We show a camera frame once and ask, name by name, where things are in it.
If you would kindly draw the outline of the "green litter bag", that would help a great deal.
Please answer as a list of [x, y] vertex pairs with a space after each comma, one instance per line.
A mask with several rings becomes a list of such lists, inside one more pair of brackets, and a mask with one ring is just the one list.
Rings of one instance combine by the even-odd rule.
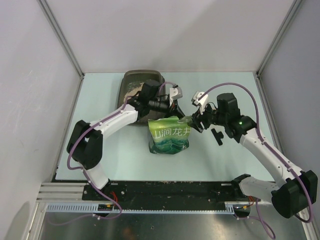
[[177, 116], [148, 120], [148, 129], [152, 154], [175, 155], [189, 147], [191, 127]]

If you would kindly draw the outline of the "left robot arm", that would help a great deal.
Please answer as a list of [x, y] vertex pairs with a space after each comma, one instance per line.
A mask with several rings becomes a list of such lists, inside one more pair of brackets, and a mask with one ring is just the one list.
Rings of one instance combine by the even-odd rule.
[[67, 168], [73, 170], [71, 160], [78, 163], [88, 181], [94, 186], [93, 194], [100, 200], [110, 196], [111, 181], [100, 163], [103, 157], [103, 141], [123, 127], [133, 124], [149, 114], [150, 111], [164, 113], [166, 117], [183, 118], [184, 113], [178, 105], [183, 91], [171, 83], [168, 94], [161, 94], [167, 82], [147, 80], [141, 90], [128, 95], [124, 103], [109, 115], [92, 122], [78, 121], [67, 144]]

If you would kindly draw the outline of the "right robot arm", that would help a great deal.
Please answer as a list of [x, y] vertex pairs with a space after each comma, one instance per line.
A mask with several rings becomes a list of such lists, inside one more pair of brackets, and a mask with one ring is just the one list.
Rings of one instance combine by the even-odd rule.
[[291, 218], [317, 200], [318, 177], [312, 171], [303, 171], [288, 160], [258, 130], [258, 124], [242, 115], [233, 93], [217, 96], [217, 107], [211, 107], [208, 95], [196, 92], [192, 104], [198, 109], [188, 125], [198, 132], [210, 126], [221, 126], [225, 134], [241, 144], [264, 166], [273, 182], [243, 174], [233, 180], [231, 196], [242, 201], [247, 196], [269, 202], [284, 218]]

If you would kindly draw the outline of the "black bag clip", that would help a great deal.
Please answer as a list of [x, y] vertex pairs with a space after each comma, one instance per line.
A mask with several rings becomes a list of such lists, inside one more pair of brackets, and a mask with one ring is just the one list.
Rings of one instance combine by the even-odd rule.
[[218, 144], [219, 146], [222, 146], [222, 145], [223, 145], [222, 139], [224, 138], [223, 133], [222, 133], [221, 131], [217, 131], [215, 128], [212, 128], [212, 129], [211, 129], [211, 132], [212, 132], [212, 134], [213, 134], [213, 136], [214, 136], [217, 144]]

